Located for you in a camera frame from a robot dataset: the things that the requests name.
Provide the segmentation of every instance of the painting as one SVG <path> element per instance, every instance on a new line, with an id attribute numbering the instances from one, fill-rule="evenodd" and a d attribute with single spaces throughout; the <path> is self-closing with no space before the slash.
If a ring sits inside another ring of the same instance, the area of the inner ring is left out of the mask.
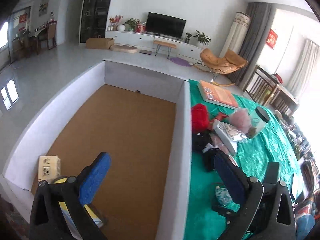
<path id="1" fill-rule="evenodd" d="M 278 35 L 270 29 L 268 38 L 267 38 L 267 44 L 269 45 L 270 48 L 274 48 L 276 45 L 276 41 L 277 41 Z"/>
<path id="2" fill-rule="evenodd" d="M 39 17 L 47 14 L 48 2 L 49 2 L 49 0 L 41 0 L 41 4 L 40 4 L 40 8 L 39 8 Z"/>

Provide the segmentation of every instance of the potted plant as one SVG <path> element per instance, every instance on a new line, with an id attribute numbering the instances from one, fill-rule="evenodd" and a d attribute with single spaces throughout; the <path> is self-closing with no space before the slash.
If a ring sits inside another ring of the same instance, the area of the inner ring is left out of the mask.
<path id="1" fill-rule="evenodd" d="M 186 36 L 187 36 L 187 37 L 186 37 L 186 39 L 184 40 L 184 42 L 185 42 L 185 43 L 189 43 L 192 34 L 191 34 L 191 33 L 186 33 Z"/>
<path id="2" fill-rule="evenodd" d="M 209 36 L 205 36 L 205 34 L 204 33 L 200 33 L 199 31 L 197 31 L 196 30 L 196 35 L 194 36 L 194 37 L 196 37 L 197 38 L 197 41 L 198 41 L 198 43 L 197 43 L 197 46 L 199 47 L 199 48 L 204 48 L 206 45 L 208 45 L 209 44 L 209 42 L 211 42 L 211 39 L 210 39 L 210 37 Z"/>
<path id="3" fill-rule="evenodd" d="M 124 23 L 124 25 L 128 25 L 128 31 L 133 32 L 139 22 L 140 22 L 140 20 L 135 19 L 135 18 L 131 18 L 131 19 L 127 20 Z"/>

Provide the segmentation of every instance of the cabinet drawer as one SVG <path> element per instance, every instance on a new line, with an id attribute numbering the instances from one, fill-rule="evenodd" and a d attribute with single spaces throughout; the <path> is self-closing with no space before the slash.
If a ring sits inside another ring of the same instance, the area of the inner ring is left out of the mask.
<path id="1" fill-rule="evenodd" d="M 139 33 L 107 31 L 106 38 L 114 38 L 116 44 L 126 44 L 147 48 L 152 48 L 153 45 L 153 37 Z"/>
<path id="2" fill-rule="evenodd" d="M 200 60 L 200 53 L 202 52 L 201 48 L 194 47 L 192 45 L 188 45 L 186 43 L 179 44 L 177 54 L 194 58 L 196 60 Z"/>
<path id="3" fill-rule="evenodd" d="M 114 38 L 116 44 L 126 44 L 132 45 L 129 43 L 128 33 L 123 32 L 108 32 L 106 31 L 106 38 Z"/>

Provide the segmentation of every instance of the orange book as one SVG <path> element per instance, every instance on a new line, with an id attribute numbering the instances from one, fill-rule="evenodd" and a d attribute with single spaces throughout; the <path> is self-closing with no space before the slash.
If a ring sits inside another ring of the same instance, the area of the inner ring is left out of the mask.
<path id="1" fill-rule="evenodd" d="M 198 83 L 198 88 L 203 100 L 208 103 L 229 107 L 231 109 L 237 109 L 239 107 L 236 99 L 229 90 L 215 86 L 203 80 L 200 80 Z"/>

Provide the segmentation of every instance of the black lid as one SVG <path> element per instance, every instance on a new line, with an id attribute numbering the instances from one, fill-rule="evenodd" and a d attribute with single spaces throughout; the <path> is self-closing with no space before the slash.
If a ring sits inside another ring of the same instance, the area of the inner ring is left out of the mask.
<path id="1" fill-rule="evenodd" d="M 270 117 L 269 117 L 267 111 L 264 110 L 262 107 L 257 106 L 256 113 L 264 122 L 269 122 L 270 121 Z"/>

